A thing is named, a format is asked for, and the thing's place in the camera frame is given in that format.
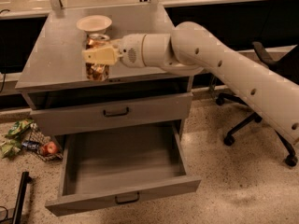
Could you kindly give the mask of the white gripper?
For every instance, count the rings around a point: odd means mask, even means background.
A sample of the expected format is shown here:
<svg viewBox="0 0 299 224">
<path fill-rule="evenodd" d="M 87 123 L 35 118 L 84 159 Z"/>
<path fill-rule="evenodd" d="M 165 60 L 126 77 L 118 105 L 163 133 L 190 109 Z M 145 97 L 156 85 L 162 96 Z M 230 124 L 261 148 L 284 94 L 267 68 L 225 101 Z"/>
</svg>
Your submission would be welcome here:
<svg viewBox="0 0 299 224">
<path fill-rule="evenodd" d="M 145 34 L 126 35 L 121 39 L 119 49 L 113 45 L 104 45 L 85 49 L 82 56 L 86 63 L 114 65 L 120 60 L 127 67 L 143 68 L 145 65 L 142 49 L 145 36 Z"/>
</svg>

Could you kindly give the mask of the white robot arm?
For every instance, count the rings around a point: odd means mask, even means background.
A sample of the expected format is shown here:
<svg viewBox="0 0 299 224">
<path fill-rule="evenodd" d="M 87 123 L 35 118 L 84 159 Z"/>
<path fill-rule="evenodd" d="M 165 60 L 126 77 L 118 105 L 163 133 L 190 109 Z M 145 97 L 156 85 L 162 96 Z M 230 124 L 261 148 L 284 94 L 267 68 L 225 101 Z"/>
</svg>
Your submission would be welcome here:
<svg viewBox="0 0 299 224">
<path fill-rule="evenodd" d="M 299 142 L 299 87 L 229 49 L 203 26 L 186 21 L 166 34 L 131 34 L 85 49 L 87 63 L 158 67 L 179 76 L 207 70 L 288 142 Z"/>
</svg>

